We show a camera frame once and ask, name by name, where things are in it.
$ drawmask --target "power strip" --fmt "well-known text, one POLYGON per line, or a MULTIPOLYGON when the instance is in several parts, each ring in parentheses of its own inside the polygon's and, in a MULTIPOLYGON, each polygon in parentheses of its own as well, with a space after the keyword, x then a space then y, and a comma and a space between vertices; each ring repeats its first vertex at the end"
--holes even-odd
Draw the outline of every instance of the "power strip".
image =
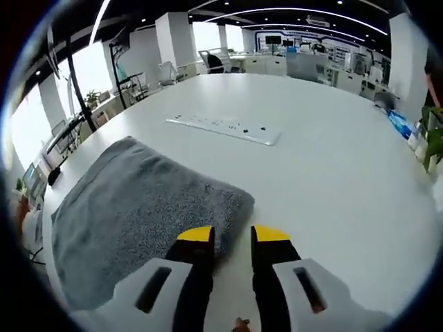
POLYGON ((242 140, 250 140, 251 142, 268 146, 276 144, 280 137, 278 130, 263 124, 257 125, 234 120, 213 120, 199 116, 183 116, 181 114, 166 119, 166 121, 237 137, 242 140))

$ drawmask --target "black pole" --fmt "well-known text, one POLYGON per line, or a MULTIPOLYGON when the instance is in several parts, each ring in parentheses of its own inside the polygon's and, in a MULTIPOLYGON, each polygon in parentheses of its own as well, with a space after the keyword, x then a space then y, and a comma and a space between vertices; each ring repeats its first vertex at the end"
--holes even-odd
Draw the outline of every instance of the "black pole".
POLYGON ((71 72, 71 79, 74 86, 75 94, 77 95, 78 102, 80 103, 80 107, 82 108, 84 118, 88 122, 88 125, 91 128, 92 132, 95 132, 97 131, 97 128, 94 125, 94 122, 92 122, 91 109, 84 104, 82 93, 80 92, 80 88, 78 86, 77 75, 75 74, 74 62, 72 60, 71 37, 66 38, 66 49, 68 50, 68 65, 69 71, 71 72))
POLYGON ((112 63, 112 71, 114 72, 114 78, 116 79, 116 86, 118 90, 118 94, 120 95, 120 100, 122 101, 123 109, 126 109, 125 99, 123 98, 122 89, 120 88, 120 81, 117 76, 117 68, 116 68, 116 58, 114 52, 112 51, 114 45, 112 43, 109 44, 109 52, 111 52, 111 63, 112 63))

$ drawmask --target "gray towel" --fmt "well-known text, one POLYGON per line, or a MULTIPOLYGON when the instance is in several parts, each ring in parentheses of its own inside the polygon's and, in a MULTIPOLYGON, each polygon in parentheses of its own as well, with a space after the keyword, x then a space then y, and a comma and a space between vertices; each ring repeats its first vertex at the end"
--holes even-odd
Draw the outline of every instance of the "gray towel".
POLYGON ((72 309, 91 309, 176 237, 215 227, 226 253, 253 211, 254 198, 202 176, 131 137, 110 146, 63 200, 53 218, 55 267, 72 309))

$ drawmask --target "white table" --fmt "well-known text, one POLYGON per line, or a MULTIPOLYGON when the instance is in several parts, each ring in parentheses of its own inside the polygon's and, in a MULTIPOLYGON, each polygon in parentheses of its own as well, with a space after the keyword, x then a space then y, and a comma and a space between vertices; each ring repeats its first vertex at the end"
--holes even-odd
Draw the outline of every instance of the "white table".
POLYGON ((300 256, 341 278, 354 300, 391 315, 407 305, 433 265, 440 228, 422 166, 371 101, 290 77, 201 75, 111 119, 47 189, 44 254, 61 300, 50 215, 99 155, 128 135, 255 197, 253 217, 215 276, 208 330, 229 331, 241 316, 259 331, 251 281, 253 224, 289 233, 300 256), (165 121, 178 112, 262 123, 282 135, 267 147, 165 121))

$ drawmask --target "ceiling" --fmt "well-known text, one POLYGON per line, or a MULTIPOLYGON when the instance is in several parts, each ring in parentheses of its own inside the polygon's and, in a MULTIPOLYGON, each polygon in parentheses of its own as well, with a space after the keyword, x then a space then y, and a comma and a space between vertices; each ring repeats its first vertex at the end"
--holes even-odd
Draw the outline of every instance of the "ceiling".
MULTIPOLYGON (((94 24, 101 7, 102 0, 76 0, 73 1, 73 3, 74 5, 62 13, 53 22, 55 45, 62 43, 68 36, 74 35, 83 29, 89 28, 89 30, 91 30, 91 26, 94 24)), ((133 29, 140 28, 142 26, 154 24, 155 20, 166 12, 190 11, 200 5, 204 6, 190 12, 190 15, 192 15, 190 22, 205 21, 223 14, 253 9, 305 8, 322 10, 350 17, 374 26, 388 35, 385 36, 380 32, 346 18, 337 17, 331 14, 307 12, 305 10, 270 10, 244 13, 238 14, 235 17, 216 19, 214 22, 218 24, 237 24, 239 26, 247 26, 251 25, 251 23, 309 25, 306 22, 306 18, 307 15, 311 14, 317 17, 322 17, 325 21, 329 22, 331 30, 336 30, 364 39, 365 41, 361 44, 390 56, 389 18, 398 13, 397 7, 395 6, 396 3, 396 0, 343 0, 343 4, 338 4, 337 0, 218 0, 212 2, 207 0, 169 0, 157 1, 155 6, 153 6, 151 1, 146 0, 111 0, 102 21, 116 17, 122 17, 122 19, 106 28, 101 28, 98 31, 96 40, 111 39, 127 24, 130 24, 133 29), (371 6, 371 4, 379 6, 383 10, 377 9, 374 6, 371 6)), ((299 28, 290 26, 285 28, 287 30, 300 30, 299 28)), ((312 32, 329 33, 353 41, 353 38, 351 37, 345 37, 330 31, 325 32, 315 28, 309 28, 308 30, 312 32)), ((89 38, 90 32, 84 37, 75 40, 72 44, 73 52, 85 47, 89 43, 89 38)), ((29 74, 29 72, 35 72, 38 69, 42 74, 38 76, 28 75, 26 86, 33 86, 36 83, 41 82, 51 73, 47 63, 38 62, 39 59, 44 57, 46 49, 45 39, 42 40, 37 53, 30 61, 30 70, 28 71, 29 74), (36 63, 42 65, 39 65, 39 68, 36 68, 36 66, 33 66, 33 64, 36 63)), ((66 58, 66 50, 62 49, 57 52, 57 57, 59 61, 66 58)))

